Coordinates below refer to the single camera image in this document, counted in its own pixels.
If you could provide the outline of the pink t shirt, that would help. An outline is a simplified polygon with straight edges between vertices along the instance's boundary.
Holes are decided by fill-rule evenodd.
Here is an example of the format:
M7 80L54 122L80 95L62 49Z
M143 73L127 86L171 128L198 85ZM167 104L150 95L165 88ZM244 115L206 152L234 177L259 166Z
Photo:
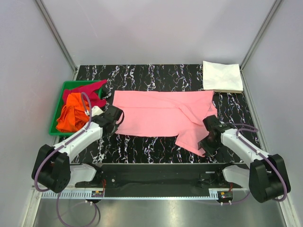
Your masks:
M138 137L176 137L175 144L198 156L208 135L203 119L217 115L214 92L115 91L113 105L125 118L117 133Z

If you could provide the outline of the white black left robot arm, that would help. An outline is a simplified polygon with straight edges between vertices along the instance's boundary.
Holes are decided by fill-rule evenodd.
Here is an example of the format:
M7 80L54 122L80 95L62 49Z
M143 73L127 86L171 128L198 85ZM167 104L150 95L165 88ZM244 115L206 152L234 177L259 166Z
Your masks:
M43 145L37 154L32 179L36 190L62 192L68 185L88 183L98 187L102 175L94 164L72 164L74 158L93 142L111 137L124 120L123 110L110 105L105 112L91 115L78 132L53 146Z

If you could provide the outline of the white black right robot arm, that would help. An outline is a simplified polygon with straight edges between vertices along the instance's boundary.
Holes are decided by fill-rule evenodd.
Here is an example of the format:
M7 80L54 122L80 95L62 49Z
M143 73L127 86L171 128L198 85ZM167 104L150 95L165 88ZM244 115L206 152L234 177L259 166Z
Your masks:
M254 199L260 203L274 200L283 202L291 191L284 159L271 155L255 146L241 132L258 132L254 126L243 123L222 123L215 115L203 120L208 135L199 141L198 148L207 156L213 155L221 147L232 150L248 167L240 168L228 164L215 175L219 187L235 183L249 190Z

